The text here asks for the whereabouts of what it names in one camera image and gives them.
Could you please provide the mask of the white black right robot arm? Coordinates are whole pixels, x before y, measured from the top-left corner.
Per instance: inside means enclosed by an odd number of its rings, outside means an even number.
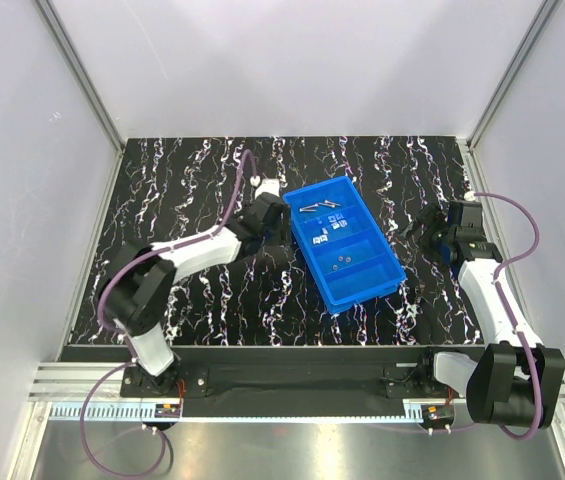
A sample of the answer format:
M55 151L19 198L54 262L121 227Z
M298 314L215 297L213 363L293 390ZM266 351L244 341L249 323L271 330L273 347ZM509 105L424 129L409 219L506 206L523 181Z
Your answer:
M565 373L565 358L545 346L516 302L504 273L508 260L488 240L483 207L456 200L428 204L403 230L425 256L448 267L467 296L485 338L477 360L459 351L427 350L414 378L423 392L445 387L466 400L473 422L522 440L548 427Z

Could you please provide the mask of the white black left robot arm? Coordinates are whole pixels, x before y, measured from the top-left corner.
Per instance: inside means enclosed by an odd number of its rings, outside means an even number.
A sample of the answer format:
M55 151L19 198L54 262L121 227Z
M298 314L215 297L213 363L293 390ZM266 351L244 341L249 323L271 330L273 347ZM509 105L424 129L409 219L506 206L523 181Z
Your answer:
M151 245L123 244L102 280L96 317L102 328L123 336L133 364L155 392L169 392L178 380L179 359L162 327L173 285L251 257L271 240L285 241L289 222L290 207L264 192L201 233Z

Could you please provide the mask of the silver bolt two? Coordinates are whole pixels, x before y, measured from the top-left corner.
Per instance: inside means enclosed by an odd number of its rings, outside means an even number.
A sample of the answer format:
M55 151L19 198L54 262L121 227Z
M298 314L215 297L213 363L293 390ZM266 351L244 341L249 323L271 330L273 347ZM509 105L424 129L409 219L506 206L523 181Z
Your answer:
M312 205L300 207L299 212L300 213L313 213L313 212L317 211L318 207L319 207L318 204L312 204Z

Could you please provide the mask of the silver bolt one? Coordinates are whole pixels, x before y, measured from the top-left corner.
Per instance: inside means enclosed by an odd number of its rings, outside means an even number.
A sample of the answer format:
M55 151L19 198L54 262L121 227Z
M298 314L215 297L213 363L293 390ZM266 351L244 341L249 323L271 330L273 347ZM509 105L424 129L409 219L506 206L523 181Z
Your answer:
M335 203L335 202L331 202L329 200L324 200L322 202L318 202L318 205L328 207L328 208L331 208L331 209L340 207L340 204Z

